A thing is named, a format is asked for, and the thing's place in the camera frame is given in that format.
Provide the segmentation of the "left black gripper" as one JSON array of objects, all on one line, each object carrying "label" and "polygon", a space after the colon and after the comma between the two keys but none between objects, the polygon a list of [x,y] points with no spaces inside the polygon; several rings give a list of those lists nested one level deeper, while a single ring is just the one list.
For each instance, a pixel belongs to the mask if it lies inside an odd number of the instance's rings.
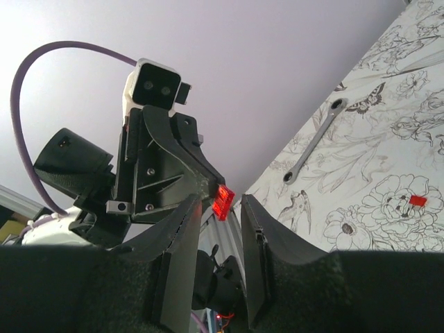
[{"label": "left black gripper", "polygon": [[131,108],[124,118],[114,193],[108,214],[133,223],[157,223],[189,196],[215,199],[223,176],[204,156],[197,121],[152,106]]}]

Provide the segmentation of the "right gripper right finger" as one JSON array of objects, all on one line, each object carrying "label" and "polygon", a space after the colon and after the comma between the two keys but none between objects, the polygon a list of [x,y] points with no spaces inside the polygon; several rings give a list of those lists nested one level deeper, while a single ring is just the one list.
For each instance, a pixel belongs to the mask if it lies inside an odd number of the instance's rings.
[{"label": "right gripper right finger", "polygon": [[252,195],[241,199],[248,323],[253,330],[330,330],[336,258],[277,222]]}]

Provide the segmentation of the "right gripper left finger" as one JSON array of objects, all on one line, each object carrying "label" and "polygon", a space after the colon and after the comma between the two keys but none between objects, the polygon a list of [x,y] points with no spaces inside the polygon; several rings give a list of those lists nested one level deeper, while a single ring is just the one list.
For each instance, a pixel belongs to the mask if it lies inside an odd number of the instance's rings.
[{"label": "right gripper left finger", "polygon": [[124,264],[122,308],[111,332],[187,332],[191,315],[202,202],[188,196],[165,219],[117,246]]}]

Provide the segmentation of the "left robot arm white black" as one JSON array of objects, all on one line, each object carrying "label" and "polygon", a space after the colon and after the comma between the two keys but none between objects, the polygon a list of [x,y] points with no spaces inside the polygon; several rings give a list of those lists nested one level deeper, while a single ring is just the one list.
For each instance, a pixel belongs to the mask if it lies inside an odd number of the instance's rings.
[{"label": "left robot arm white black", "polygon": [[38,180],[72,198],[62,215],[31,220],[7,247],[98,246],[136,250],[175,238],[190,195],[205,209],[224,177],[204,156],[196,120],[154,106],[125,118],[113,157],[69,129],[57,132],[33,165]]}]

